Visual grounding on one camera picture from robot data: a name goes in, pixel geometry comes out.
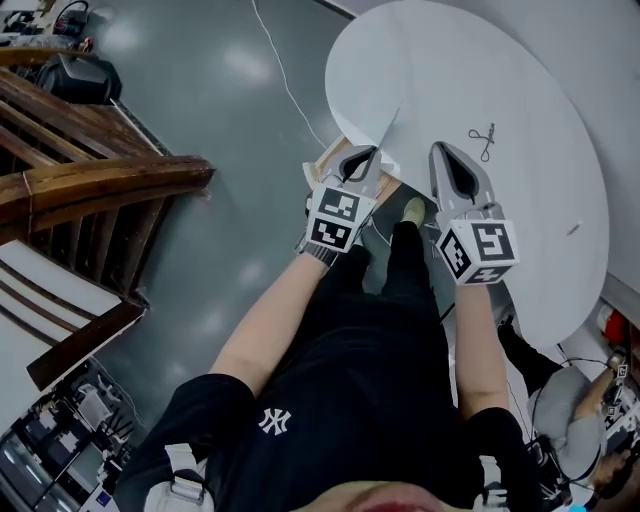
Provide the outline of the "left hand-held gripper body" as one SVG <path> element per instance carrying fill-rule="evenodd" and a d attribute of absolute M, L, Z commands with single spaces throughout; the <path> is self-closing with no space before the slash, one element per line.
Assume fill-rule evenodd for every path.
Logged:
<path fill-rule="evenodd" d="M 305 241 L 348 252 L 371 217 L 376 199 L 349 190 L 335 175 L 318 183 L 306 201 Z"/>

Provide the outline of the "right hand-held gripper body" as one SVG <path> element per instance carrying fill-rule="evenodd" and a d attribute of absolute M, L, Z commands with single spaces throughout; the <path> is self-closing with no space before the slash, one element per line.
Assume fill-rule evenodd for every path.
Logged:
<path fill-rule="evenodd" d="M 520 262 L 514 224 L 497 203 L 448 220 L 435 246 L 457 286 L 499 283 Z"/>

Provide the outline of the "large wooden drawer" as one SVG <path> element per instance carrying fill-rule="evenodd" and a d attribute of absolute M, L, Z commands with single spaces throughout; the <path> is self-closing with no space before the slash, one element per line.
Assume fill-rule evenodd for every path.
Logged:
<path fill-rule="evenodd" d="M 329 161 L 335 155 L 339 154 L 343 150 L 352 148 L 353 144 L 344 135 L 341 135 L 329 145 L 329 147 L 315 162 L 303 162 L 303 174 L 310 189 L 313 190 L 320 182 L 320 178 L 323 177 L 329 169 Z M 385 169 L 385 166 L 381 167 L 378 191 L 376 195 L 376 210 L 380 209 L 401 186 L 401 182 L 394 176 L 386 173 Z"/>

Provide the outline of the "metal eyelash curler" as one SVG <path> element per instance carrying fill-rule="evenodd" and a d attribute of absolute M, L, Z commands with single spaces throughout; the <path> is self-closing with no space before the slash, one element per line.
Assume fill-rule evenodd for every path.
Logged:
<path fill-rule="evenodd" d="M 467 133 L 467 135 L 468 135 L 468 137 L 470 139 L 476 139 L 476 140 L 483 140 L 484 141 L 484 148 L 483 148 L 483 150 L 481 152 L 481 156 L 480 156 L 480 160 L 483 163 L 487 163 L 490 160 L 490 148 L 495 143 L 494 133 L 495 133 L 495 124 L 493 122 L 491 122 L 489 124 L 489 128 L 488 128 L 486 134 L 480 133 L 476 129 L 470 129 L 468 131 L 468 133 Z"/>

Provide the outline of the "person's left forearm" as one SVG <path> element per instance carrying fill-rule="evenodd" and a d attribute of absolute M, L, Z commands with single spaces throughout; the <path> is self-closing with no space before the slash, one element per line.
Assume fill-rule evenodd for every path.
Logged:
<path fill-rule="evenodd" d="M 308 253 L 296 256 L 242 318 L 209 372 L 234 377 L 259 395 L 290 347 L 327 270 Z"/>

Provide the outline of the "person's right forearm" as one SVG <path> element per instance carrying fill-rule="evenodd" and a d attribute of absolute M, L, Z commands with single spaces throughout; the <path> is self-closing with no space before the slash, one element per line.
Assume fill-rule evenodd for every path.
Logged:
<path fill-rule="evenodd" d="M 507 371 L 485 285 L 455 289 L 455 379 L 465 420 L 490 408 L 509 409 Z"/>

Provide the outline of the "white round table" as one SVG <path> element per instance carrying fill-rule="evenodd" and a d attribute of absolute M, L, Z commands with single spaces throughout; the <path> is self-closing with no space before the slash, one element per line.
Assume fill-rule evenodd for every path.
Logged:
<path fill-rule="evenodd" d="M 379 145 L 392 175 L 424 196 L 436 142 L 488 174 L 515 227 L 519 264 L 506 275 L 523 337 L 569 338 L 602 290 L 609 217 L 587 130 L 560 86 L 523 46 L 465 10 L 401 0 L 357 17 L 326 64 L 331 113 L 355 145 Z M 490 160 L 480 160 L 495 124 Z"/>

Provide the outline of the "person's right shoe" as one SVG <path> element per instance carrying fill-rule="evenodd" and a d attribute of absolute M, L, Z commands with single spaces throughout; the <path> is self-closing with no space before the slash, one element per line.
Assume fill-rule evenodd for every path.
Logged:
<path fill-rule="evenodd" d="M 411 222 L 417 228 L 420 228 L 424 224 L 426 215 L 426 206 L 424 201 L 420 197 L 413 197 L 405 205 L 402 222 Z"/>

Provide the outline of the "black wristwatch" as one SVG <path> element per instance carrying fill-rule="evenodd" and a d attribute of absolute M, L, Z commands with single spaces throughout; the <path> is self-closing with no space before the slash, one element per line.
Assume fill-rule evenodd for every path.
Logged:
<path fill-rule="evenodd" d="M 332 249 L 323 247 L 314 242 L 300 239 L 295 247 L 298 255 L 308 254 L 314 259 L 320 261 L 326 268 L 330 268 L 337 258 L 337 252 Z"/>

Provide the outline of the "person's black trousers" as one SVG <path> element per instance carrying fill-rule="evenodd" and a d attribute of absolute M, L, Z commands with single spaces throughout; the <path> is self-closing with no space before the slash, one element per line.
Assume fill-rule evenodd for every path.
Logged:
<path fill-rule="evenodd" d="M 394 227 L 386 281 L 377 295 L 363 291 L 370 253 L 355 245 L 340 255 L 322 278 L 313 306 L 327 326 L 377 330 L 393 340 L 412 340 L 445 355 L 448 343 L 418 227 L 401 221 Z"/>

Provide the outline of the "red container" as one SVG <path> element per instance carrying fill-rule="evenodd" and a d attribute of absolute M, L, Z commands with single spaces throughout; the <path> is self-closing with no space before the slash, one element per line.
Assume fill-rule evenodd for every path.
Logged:
<path fill-rule="evenodd" d="M 602 335 L 612 344 L 622 344 L 627 332 L 626 318 L 609 304 L 601 306 L 597 325 Z"/>

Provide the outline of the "person's black shirt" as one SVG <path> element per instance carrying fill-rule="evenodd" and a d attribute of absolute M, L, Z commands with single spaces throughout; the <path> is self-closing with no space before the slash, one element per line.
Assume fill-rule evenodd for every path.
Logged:
<path fill-rule="evenodd" d="M 493 457 L 511 512 L 541 512 L 534 465 L 513 415 L 463 420 L 444 341 L 407 331 L 333 330 L 296 346 L 260 395 L 228 375 L 181 385 L 125 466 L 120 512 L 143 512 L 172 471 L 166 447 L 206 465 L 216 512 L 288 512 L 356 481 L 420 486 L 455 507 L 483 491 Z"/>

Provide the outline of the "black bag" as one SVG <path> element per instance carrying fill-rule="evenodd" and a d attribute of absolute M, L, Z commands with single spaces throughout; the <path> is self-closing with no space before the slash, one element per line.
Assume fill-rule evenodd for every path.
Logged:
<path fill-rule="evenodd" d="M 57 54 L 40 69 L 35 84 L 72 104 L 110 105 L 118 101 L 122 82 L 105 60 Z"/>

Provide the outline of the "cluttered equipment cart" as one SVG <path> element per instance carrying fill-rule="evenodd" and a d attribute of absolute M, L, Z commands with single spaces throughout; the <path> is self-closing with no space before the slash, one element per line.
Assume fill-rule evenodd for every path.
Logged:
<path fill-rule="evenodd" d="M 147 429 L 91 359 L 0 435 L 0 512 L 119 512 L 118 477 Z"/>

